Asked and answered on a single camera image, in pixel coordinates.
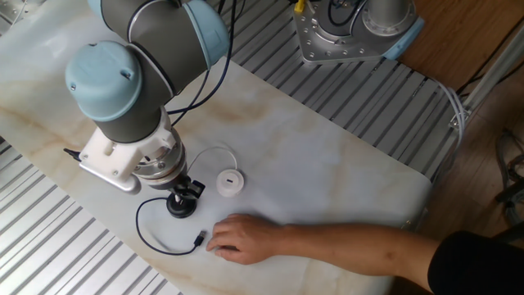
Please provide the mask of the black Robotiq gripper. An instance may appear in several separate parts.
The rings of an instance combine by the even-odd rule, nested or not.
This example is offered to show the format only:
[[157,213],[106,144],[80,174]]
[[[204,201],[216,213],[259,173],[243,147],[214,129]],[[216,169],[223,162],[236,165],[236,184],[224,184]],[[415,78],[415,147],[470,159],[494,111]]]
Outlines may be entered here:
[[191,180],[191,178],[185,174],[177,175],[175,178],[161,185],[162,190],[170,191],[169,196],[176,202],[182,201],[182,198],[178,195],[179,193],[187,200],[198,200],[205,188],[206,186],[203,183],[197,180]]

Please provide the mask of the person's bare hand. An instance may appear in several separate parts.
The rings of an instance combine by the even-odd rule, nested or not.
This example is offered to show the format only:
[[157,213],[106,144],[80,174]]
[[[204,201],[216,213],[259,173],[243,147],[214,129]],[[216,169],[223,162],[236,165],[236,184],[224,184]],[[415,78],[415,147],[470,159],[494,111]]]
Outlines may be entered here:
[[251,215],[233,214],[216,223],[206,251],[226,261],[252,265],[280,254],[286,227]]

